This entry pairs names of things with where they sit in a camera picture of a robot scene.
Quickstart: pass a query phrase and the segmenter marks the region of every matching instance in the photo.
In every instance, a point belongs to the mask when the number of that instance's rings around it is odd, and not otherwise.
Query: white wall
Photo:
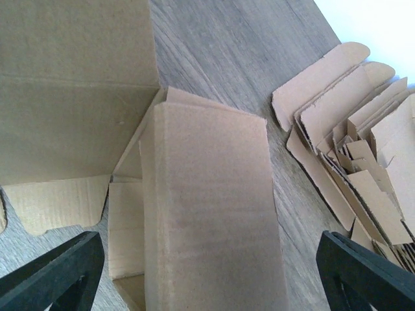
[[[315,0],[341,42],[367,45],[415,84],[415,0]]]

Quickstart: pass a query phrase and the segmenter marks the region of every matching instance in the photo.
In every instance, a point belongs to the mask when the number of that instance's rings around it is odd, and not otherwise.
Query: gray wooden surface
[[[270,94],[338,44],[337,37],[312,0],[152,0],[152,18],[163,85],[267,119],[291,310],[328,310],[314,258],[322,231],[341,228],[286,151]],[[9,204],[6,209],[0,276],[82,231],[74,226],[30,236]],[[92,228],[105,249],[107,214],[106,207]],[[93,309],[125,308],[106,263]]]

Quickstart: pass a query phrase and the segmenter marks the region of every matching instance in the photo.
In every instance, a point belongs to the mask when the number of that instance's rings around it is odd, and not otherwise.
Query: cardboard pile
[[[108,191],[132,310],[286,310],[265,120],[160,88],[147,0],[75,2],[0,3],[0,185],[24,228],[95,225]]]
[[[275,90],[287,149],[351,239],[414,271],[415,89],[343,43]]]

